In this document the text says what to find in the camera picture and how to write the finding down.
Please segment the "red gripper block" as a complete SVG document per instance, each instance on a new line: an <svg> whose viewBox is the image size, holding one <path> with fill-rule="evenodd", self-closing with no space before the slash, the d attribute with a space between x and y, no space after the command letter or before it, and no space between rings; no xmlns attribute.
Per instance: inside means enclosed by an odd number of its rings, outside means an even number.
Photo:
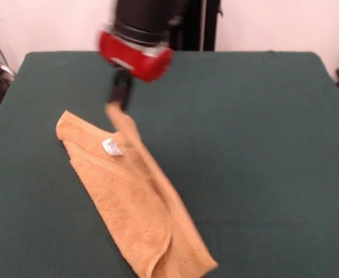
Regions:
<svg viewBox="0 0 339 278"><path fill-rule="evenodd" d="M146 82L159 79L168 69L173 50L169 45L169 26L144 30L130 25L109 25L100 31L99 53L109 63L122 67ZM125 111L129 105L134 77L114 73L108 103L120 103Z"/></svg>

